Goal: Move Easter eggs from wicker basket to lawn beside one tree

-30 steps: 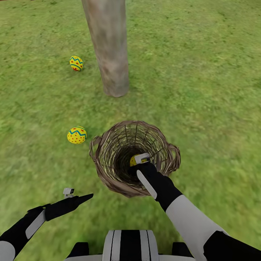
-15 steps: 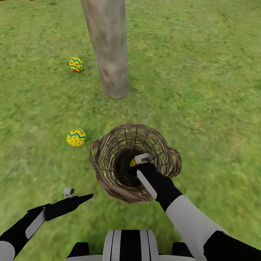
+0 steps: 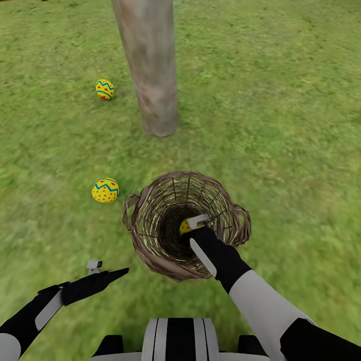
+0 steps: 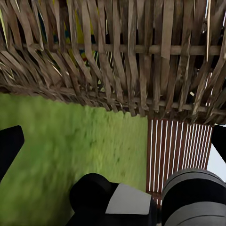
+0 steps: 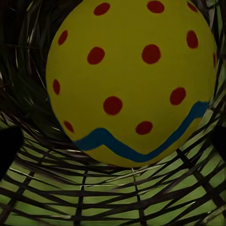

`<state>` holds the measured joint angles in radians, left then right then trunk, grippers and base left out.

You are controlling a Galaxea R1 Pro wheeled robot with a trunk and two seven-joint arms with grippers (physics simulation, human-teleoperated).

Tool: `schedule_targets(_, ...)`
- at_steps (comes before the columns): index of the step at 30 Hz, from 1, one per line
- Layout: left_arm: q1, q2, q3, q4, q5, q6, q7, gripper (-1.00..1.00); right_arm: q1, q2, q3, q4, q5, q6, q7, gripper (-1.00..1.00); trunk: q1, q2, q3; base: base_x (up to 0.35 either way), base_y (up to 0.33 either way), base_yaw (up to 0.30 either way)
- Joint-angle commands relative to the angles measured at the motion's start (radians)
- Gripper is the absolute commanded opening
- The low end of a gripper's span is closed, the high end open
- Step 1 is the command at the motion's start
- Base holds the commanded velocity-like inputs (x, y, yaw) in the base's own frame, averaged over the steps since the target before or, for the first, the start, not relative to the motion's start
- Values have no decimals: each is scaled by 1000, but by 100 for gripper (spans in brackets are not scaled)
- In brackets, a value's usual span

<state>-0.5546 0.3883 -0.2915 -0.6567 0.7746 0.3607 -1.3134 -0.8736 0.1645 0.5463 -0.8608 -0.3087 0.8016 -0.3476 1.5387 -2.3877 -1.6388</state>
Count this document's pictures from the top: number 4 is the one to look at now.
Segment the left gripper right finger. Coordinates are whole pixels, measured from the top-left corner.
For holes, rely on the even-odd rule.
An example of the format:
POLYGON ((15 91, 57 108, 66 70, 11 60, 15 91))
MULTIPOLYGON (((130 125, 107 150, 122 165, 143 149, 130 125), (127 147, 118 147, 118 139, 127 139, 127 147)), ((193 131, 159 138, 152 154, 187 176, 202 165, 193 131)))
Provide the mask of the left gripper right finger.
POLYGON ((226 163, 226 126, 215 125, 211 143, 226 163))

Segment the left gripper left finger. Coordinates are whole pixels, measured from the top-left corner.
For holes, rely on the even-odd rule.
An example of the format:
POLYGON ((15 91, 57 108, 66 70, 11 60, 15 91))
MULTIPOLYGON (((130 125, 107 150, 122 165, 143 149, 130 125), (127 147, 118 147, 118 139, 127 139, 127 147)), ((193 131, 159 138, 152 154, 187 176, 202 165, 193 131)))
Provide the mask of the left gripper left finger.
POLYGON ((24 144, 20 125, 0 130, 0 181, 24 144))

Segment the wicker basket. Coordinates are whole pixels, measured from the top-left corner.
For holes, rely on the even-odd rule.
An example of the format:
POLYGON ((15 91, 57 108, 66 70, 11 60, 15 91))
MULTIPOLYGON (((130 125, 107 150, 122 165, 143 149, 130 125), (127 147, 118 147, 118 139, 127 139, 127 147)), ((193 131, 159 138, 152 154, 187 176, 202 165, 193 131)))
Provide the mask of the wicker basket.
POLYGON ((153 45, 154 0, 0 0, 0 92, 41 95, 46 101, 105 107, 107 112, 130 112, 132 117, 147 115, 188 126, 226 126, 226 87, 222 91, 226 0, 208 0, 207 17, 206 5, 207 0, 156 0, 153 45), (76 13, 84 44, 78 42, 76 13), (91 42, 90 22, 96 44, 91 42), (206 43, 199 45, 205 31, 206 43), (105 43, 107 34, 111 44, 105 43), (86 63, 80 50, 85 51, 86 63), (194 67, 198 55, 204 56, 199 70, 194 67), (213 58, 218 55, 213 69, 213 58))

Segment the easter egg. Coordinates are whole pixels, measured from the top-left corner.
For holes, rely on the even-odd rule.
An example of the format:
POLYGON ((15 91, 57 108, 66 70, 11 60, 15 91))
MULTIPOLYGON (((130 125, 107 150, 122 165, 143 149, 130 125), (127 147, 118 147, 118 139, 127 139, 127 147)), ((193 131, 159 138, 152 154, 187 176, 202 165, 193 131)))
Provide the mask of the easter egg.
MULTIPOLYGON (((38 11, 38 17, 39 17, 40 31, 41 31, 42 39, 43 39, 43 42, 45 44, 47 44, 45 25, 44 25, 43 20, 41 18, 39 9, 37 9, 37 11, 38 11)), ((78 19, 77 13, 76 13, 76 22, 77 22, 77 31, 78 31, 78 42, 79 42, 79 44, 84 44, 84 39, 83 39, 83 35, 82 35, 82 31, 81 31, 81 27, 80 27, 80 23, 79 23, 79 19, 78 19)), ((92 22, 90 22, 90 28, 91 28, 91 35, 94 35, 92 22)), ((58 44, 58 40, 57 40, 55 31, 54 31, 54 28, 52 28, 52 30, 53 30, 54 42, 55 42, 55 44, 58 44)), ((37 44, 37 40, 35 38, 35 35, 34 35, 34 32, 33 32, 32 28, 31 28, 31 31, 32 31, 33 41, 34 41, 35 44, 37 44)), ((69 38, 69 35, 68 35, 68 32, 67 32, 66 26, 65 26, 65 37, 66 37, 66 43, 70 44, 71 41, 70 41, 70 38, 69 38)), ((68 52, 69 52, 70 58, 73 61, 74 65, 77 66, 77 62, 76 62, 75 57, 73 56, 72 49, 69 49, 68 52)), ((85 56, 85 51, 84 50, 80 50, 80 53, 81 53, 81 57, 82 57, 83 62, 86 63, 87 57, 85 56)))

